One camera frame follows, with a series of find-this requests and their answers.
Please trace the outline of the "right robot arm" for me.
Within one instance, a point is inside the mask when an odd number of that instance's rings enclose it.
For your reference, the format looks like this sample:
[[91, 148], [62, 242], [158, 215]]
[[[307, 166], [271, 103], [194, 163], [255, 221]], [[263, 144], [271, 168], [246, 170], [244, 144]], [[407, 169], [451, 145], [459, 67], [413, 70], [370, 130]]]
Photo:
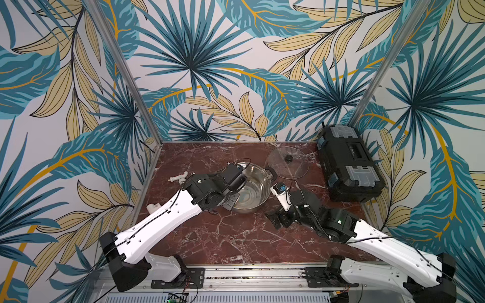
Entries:
[[333, 255], [324, 268], [306, 268], [309, 287], [355, 287], [375, 285], [396, 292], [413, 302], [456, 302], [454, 258], [447, 253], [434, 255], [388, 236], [362, 218], [342, 209], [327, 208], [312, 192], [290, 191], [279, 183], [271, 188], [281, 207], [266, 217], [277, 229], [293, 223], [308, 227], [330, 242], [345, 244], [373, 255], [381, 265], [358, 262]]

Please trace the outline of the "glass pot lid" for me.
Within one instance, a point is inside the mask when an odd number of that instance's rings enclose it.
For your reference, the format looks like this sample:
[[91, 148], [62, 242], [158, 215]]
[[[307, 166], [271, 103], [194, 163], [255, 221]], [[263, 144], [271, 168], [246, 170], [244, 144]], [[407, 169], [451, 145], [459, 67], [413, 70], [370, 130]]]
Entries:
[[291, 146], [281, 146], [270, 152], [266, 166], [282, 179], [303, 178], [309, 171], [310, 161], [306, 154]]

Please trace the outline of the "stainless steel pot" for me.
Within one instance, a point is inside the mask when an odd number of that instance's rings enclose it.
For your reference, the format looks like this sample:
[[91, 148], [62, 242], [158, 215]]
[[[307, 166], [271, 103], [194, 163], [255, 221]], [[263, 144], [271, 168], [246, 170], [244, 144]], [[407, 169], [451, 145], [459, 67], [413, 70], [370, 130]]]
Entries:
[[256, 212], [269, 198], [277, 173], [271, 167], [260, 167], [249, 162], [238, 162], [243, 167], [246, 183], [223, 207], [231, 212]]

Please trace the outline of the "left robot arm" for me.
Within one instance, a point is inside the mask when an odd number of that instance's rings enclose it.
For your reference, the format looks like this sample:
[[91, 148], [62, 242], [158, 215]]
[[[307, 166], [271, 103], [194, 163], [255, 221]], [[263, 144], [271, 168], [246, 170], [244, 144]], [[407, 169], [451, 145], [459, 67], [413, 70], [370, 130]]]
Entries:
[[189, 219], [236, 201], [247, 181], [246, 168], [246, 164], [230, 163], [220, 172], [193, 174], [168, 202], [141, 222], [118, 234], [103, 234], [99, 244], [116, 289], [133, 289], [152, 269], [161, 272], [159, 280], [164, 283], [184, 283], [187, 267], [181, 257], [155, 256], [150, 250]]

